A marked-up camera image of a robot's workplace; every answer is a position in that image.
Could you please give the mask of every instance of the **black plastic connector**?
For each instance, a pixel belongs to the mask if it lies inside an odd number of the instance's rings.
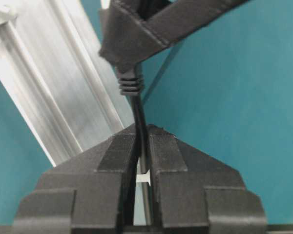
[[[121,95],[138,96],[144,88],[144,79],[141,66],[135,66],[133,69],[120,73],[116,69],[116,76],[120,84]]]

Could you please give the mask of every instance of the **black velcro strap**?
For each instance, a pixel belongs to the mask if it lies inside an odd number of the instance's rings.
[[[100,55],[126,72],[248,0],[112,0]]]

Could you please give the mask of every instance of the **teal wall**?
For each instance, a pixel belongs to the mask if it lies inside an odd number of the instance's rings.
[[[293,0],[253,0],[187,38],[145,110],[238,169],[270,223],[293,223]]]

